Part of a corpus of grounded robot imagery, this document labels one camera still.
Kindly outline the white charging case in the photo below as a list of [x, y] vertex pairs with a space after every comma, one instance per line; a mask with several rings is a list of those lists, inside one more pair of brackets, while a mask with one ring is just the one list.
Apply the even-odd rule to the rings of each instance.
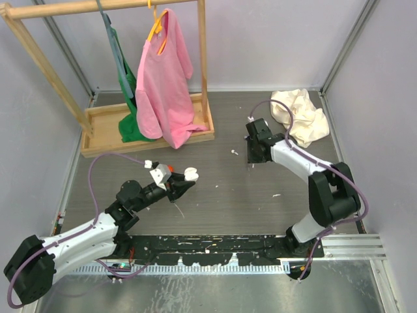
[[199, 179], [199, 174], [196, 168], [189, 167], [184, 171], [184, 180], [196, 182]]

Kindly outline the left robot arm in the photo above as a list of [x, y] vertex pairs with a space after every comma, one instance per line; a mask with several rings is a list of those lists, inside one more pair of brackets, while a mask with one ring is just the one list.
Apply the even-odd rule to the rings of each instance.
[[175, 202], [198, 178], [198, 173], [193, 172], [172, 173], [160, 183], [147, 186], [135, 180], [126, 181], [116, 200], [92, 220], [52, 237], [25, 238], [3, 270], [9, 281], [9, 307], [21, 308], [35, 302], [62, 277], [90, 261], [110, 255], [127, 256], [127, 231], [139, 220], [137, 212], [163, 198]]

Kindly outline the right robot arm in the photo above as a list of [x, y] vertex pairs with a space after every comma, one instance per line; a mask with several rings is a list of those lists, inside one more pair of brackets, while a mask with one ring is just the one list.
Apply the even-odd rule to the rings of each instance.
[[290, 255], [303, 255], [320, 233], [360, 210], [348, 165], [332, 164], [296, 148], [284, 134], [273, 134], [264, 119], [250, 121], [246, 129], [249, 164], [274, 162], [308, 186], [309, 211], [285, 233], [285, 248]]

